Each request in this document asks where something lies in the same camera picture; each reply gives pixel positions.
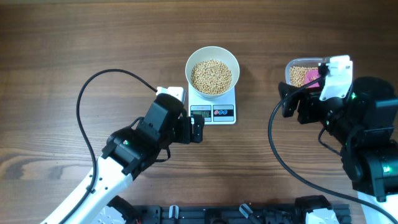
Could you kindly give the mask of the pink plastic measuring scoop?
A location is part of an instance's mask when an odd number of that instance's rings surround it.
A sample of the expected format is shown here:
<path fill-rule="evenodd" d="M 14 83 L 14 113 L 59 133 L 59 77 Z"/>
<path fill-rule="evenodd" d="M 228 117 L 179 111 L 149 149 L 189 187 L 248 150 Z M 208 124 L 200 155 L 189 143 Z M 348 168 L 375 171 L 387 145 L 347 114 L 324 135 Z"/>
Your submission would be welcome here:
<path fill-rule="evenodd" d="M 304 76 L 304 84 L 306 85 L 306 84 L 316 80 L 319 77 L 320 76 L 318 74 L 318 70 L 317 69 L 311 69 Z"/>

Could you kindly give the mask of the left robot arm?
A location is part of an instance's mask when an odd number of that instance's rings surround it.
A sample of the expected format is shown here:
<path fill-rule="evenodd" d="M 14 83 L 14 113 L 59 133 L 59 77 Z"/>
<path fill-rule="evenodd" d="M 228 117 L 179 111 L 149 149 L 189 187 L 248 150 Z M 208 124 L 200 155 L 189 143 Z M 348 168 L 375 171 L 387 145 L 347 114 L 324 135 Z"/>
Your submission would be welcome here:
<path fill-rule="evenodd" d="M 179 99 L 159 94 L 136 128 L 128 126 L 109 136 L 96 168 L 44 223 L 91 223 L 141 172 L 160 162 L 161 150 L 169 150 L 173 142 L 202 142 L 204 124 L 202 115 L 188 116 Z"/>

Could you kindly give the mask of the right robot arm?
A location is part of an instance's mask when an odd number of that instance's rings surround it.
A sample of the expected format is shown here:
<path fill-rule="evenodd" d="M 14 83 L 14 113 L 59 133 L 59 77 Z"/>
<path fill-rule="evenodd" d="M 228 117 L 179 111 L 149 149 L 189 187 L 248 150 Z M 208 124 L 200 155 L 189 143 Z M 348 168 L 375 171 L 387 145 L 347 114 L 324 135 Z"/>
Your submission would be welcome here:
<path fill-rule="evenodd" d="M 321 122 L 340 144 L 343 170 L 358 192 L 354 201 L 369 223 L 397 223 L 397 141 L 391 138 L 397 114 L 394 87 L 361 77 L 342 98 L 325 100 L 322 87 L 279 83 L 283 117 L 298 114 L 300 124 Z"/>

